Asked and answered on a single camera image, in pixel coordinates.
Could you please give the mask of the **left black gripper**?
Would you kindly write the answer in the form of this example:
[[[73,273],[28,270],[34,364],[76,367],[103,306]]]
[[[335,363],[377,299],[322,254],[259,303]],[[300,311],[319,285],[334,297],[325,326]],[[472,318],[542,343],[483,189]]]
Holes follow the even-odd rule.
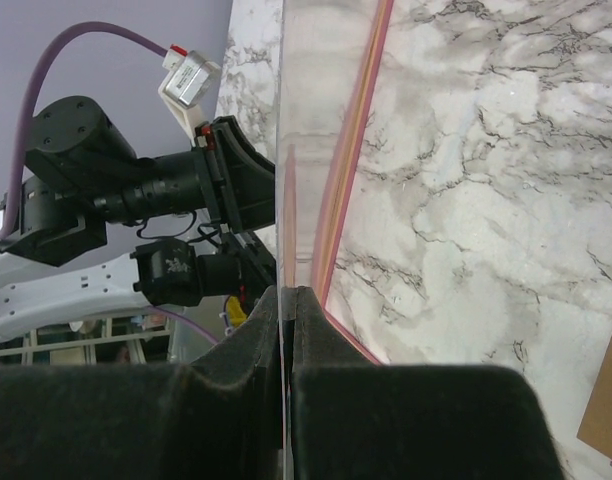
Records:
[[[0,203],[13,218],[0,288],[105,246],[110,224],[205,207],[221,225],[220,294],[258,300],[276,285],[275,257],[252,232],[275,223],[275,166],[235,117],[198,127],[188,151],[139,157],[97,102],[70,96],[32,117],[22,153],[32,174]]]

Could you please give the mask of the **building photo print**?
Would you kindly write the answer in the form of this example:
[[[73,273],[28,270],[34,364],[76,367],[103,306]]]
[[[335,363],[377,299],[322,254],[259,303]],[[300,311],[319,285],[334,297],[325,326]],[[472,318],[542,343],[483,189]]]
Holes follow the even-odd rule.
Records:
[[[612,464],[612,335],[577,438],[608,457]]]

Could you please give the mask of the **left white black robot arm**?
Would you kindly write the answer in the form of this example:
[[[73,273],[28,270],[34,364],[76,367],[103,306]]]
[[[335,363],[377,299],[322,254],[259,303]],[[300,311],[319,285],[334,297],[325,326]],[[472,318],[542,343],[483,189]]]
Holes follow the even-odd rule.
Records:
[[[232,295],[246,310],[276,282],[256,237],[275,221],[275,168],[231,116],[202,123],[193,146],[138,157],[101,106],[57,100],[32,119],[12,232],[0,240],[0,343],[32,330],[148,307],[193,307]],[[206,211],[193,220],[196,251],[181,234],[144,238],[97,266],[66,265],[107,243],[111,224],[143,228],[154,218]]]

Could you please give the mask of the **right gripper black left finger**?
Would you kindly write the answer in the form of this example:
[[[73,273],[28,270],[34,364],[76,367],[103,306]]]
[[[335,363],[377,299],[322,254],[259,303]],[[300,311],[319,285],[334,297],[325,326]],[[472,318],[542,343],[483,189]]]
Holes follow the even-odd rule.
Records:
[[[273,479],[277,291],[189,364],[0,366],[0,479]]]

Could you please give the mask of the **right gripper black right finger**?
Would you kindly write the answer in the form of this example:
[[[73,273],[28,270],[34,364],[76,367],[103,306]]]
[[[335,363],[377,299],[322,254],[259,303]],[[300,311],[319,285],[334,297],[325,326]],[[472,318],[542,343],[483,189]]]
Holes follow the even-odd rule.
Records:
[[[307,287],[288,292],[298,479],[560,479],[539,401],[493,365],[374,365]]]

